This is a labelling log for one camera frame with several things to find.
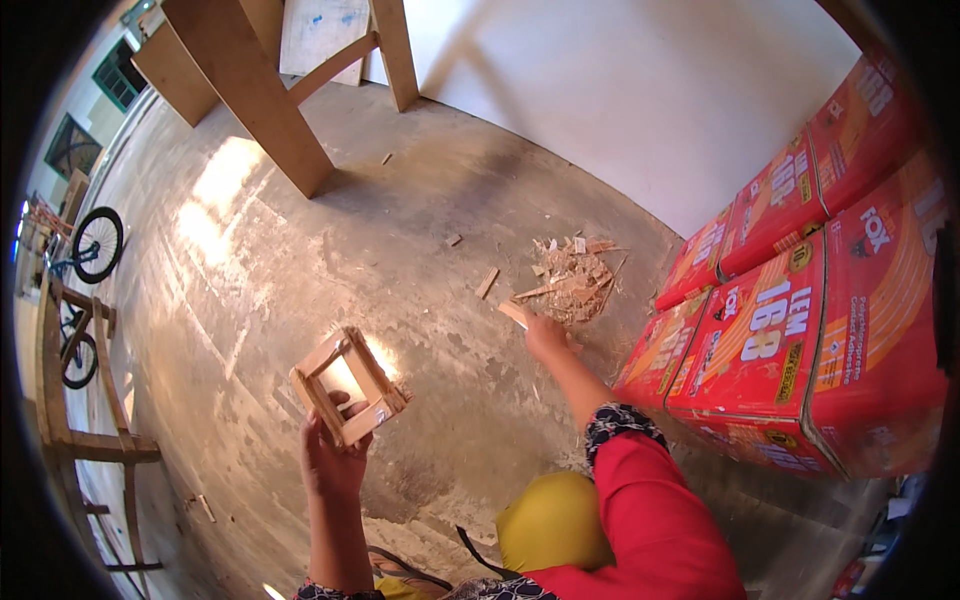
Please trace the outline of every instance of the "strap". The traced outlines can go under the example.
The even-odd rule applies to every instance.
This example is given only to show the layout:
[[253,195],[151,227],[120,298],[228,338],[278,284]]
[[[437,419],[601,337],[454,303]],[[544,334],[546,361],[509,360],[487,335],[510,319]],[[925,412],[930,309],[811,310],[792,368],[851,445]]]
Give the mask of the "strap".
[[521,577],[521,575],[516,571],[512,571],[509,568],[503,568],[502,566],[496,566],[495,564],[490,564],[485,561],[484,558],[480,556],[480,553],[477,552],[477,549],[473,547],[473,542],[467,537],[467,531],[460,525],[457,525],[457,534],[460,535],[460,541],[462,541],[464,546],[467,547],[467,551],[470,553],[470,555],[476,559],[478,563],[502,577],[503,581],[519,579]]

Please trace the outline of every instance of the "floral patterned sleeve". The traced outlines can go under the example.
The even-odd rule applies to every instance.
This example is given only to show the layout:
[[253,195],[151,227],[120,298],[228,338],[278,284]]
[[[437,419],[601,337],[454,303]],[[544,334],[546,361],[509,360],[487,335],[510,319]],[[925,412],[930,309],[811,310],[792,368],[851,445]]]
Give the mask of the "floral patterned sleeve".
[[384,597],[379,589],[345,594],[337,589],[324,588],[315,584],[307,577],[303,586],[297,591],[297,595],[294,596],[294,600],[384,600]]
[[627,431],[638,431],[666,448],[666,439],[654,422],[635,407],[616,402],[603,404],[593,412],[593,420],[587,425],[587,466],[591,475],[600,445]]

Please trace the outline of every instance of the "bicycle wheel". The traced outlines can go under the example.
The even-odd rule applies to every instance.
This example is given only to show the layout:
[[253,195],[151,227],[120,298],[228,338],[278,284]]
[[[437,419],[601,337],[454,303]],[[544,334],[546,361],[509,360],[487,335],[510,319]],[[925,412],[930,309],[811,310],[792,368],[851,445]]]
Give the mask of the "bicycle wheel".
[[[91,258],[96,248],[96,257]],[[107,278],[123,249],[123,224],[120,215],[108,206],[94,208],[80,222],[73,236],[74,271],[86,283]]]
[[[69,343],[70,341],[67,340],[60,348],[60,358],[63,357]],[[80,343],[77,344],[77,349],[70,357],[66,371],[63,372],[63,385],[71,390],[81,389],[90,382],[90,379],[93,379],[93,374],[97,372],[97,364],[97,346],[93,336],[86,332],[81,333]]]

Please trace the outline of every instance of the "white wall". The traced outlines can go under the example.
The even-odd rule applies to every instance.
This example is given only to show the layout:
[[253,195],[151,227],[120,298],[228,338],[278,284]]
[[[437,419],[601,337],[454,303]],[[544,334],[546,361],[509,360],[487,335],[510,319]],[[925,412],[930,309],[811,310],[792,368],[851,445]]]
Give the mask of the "white wall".
[[123,25],[116,22],[113,27],[95,37],[91,42],[94,48],[84,56],[84,63],[71,74],[71,81],[65,92],[54,101],[57,104],[53,107],[49,125],[42,133],[39,152],[34,158],[33,168],[27,180],[28,196],[36,191],[54,208],[59,207],[63,201],[67,182],[54,171],[53,167],[44,162],[43,158],[57,134],[64,114],[69,112],[77,125],[84,128],[93,139],[97,140],[97,143],[105,148],[119,131],[120,125],[123,124],[123,112],[94,83],[93,72],[126,31]]
[[[405,0],[420,93],[566,158],[688,237],[859,56],[815,0]],[[385,84],[379,52],[365,79]]]

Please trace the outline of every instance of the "window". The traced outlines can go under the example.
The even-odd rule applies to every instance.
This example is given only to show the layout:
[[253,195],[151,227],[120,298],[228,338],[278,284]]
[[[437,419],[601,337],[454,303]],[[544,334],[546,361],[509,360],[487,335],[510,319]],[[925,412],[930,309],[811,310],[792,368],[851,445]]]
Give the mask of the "window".
[[69,180],[74,169],[80,169],[87,175],[93,169],[102,146],[90,137],[69,114],[63,115],[63,122],[54,135],[54,141],[43,158],[65,180]]
[[127,112],[133,99],[147,86],[147,81],[131,62],[132,56],[130,44],[121,39],[93,73],[93,81],[123,112]]

